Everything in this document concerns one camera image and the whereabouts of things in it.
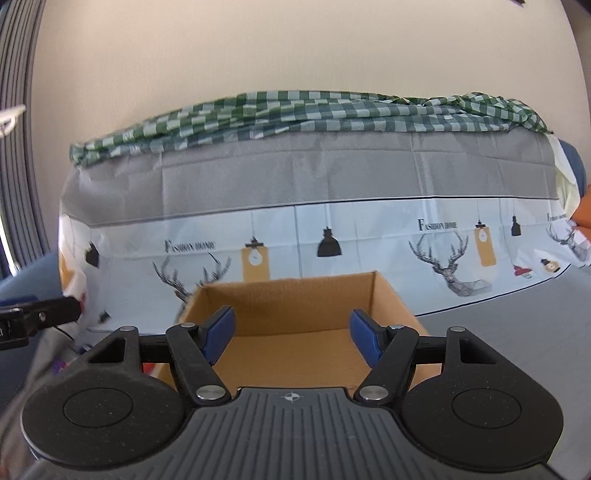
open cardboard box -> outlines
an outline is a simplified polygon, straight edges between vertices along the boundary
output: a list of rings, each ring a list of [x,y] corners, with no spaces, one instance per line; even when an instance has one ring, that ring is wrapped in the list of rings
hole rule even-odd
[[[352,394],[369,373],[350,338],[353,309],[428,335],[378,272],[212,284],[196,291],[181,321],[200,325],[224,305],[236,312],[236,333],[214,370],[232,394],[238,387],[346,387]],[[439,372],[440,365],[419,365],[413,385]],[[154,375],[174,386],[168,365]]]

white hook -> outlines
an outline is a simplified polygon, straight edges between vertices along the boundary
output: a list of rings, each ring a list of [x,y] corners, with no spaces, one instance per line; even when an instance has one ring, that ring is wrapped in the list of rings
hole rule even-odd
[[[17,105],[0,112],[0,138],[6,137],[17,125],[18,118],[27,108],[24,105]]]

white wall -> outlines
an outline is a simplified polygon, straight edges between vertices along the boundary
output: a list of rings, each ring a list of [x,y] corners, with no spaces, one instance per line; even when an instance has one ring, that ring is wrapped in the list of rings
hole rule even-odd
[[[587,83],[589,109],[591,110],[591,14],[576,0],[563,0],[562,3],[579,48],[579,56],[583,66],[585,82]]]
[[[32,117],[53,244],[72,141],[266,89],[518,98],[591,158],[583,72],[560,0],[523,7],[511,0],[48,0]]]

green checkered blanket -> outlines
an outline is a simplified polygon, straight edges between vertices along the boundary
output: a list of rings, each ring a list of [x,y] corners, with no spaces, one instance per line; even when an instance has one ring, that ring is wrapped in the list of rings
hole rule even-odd
[[[494,132],[520,125],[550,132],[526,104],[483,93],[402,98],[375,93],[291,90],[244,93],[156,116],[70,147],[76,166],[108,158],[185,150],[282,132]]]

round black disc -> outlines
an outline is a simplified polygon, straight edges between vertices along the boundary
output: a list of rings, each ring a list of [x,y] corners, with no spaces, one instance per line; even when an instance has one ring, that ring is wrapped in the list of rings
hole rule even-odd
[[[134,401],[121,390],[90,388],[66,401],[64,415],[74,425],[97,429],[119,423],[133,408]]]
[[[106,468],[146,457],[169,442],[184,419],[165,383],[101,365],[40,388],[22,411],[38,456],[78,468]]]
[[[421,448],[460,468],[504,472],[546,461],[563,427],[558,402],[516,368],[464,365],[416,385],[400,416]]]

